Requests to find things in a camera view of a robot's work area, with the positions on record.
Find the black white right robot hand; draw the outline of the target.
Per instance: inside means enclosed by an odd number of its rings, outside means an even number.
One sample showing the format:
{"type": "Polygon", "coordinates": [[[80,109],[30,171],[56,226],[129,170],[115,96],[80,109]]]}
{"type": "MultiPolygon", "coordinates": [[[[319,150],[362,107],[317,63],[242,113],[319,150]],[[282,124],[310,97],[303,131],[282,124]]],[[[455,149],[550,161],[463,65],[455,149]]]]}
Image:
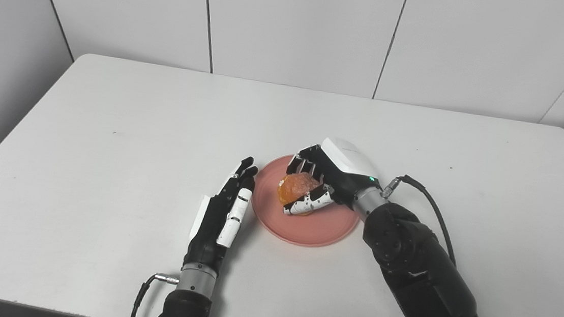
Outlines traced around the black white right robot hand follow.
{"type": "Polygon", "coordinates": [[[380,177],[367,156],[347,140],[329,138],[295,153],[287,166],[287,174],[307,173],[317,187],[283,206],[286,215],[301,215],[323,209],[331,204],[347,206],[361,221],[382,205],[367,205],[367,194],[379,194],[380,177]]]}

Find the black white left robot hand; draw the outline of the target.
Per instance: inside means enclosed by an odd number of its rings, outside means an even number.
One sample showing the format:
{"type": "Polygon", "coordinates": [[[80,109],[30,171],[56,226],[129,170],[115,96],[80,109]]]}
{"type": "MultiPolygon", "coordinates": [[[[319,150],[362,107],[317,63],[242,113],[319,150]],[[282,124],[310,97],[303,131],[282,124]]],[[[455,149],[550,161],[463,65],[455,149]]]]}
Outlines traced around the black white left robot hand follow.
{"type": "Polygon", "coordinates": [[[188,244],[183,264],[200,264],[220,274],[251,203],[258,168],[244,158],[227,177],[220,192],[207,198],[197,231],[188,244]]]}

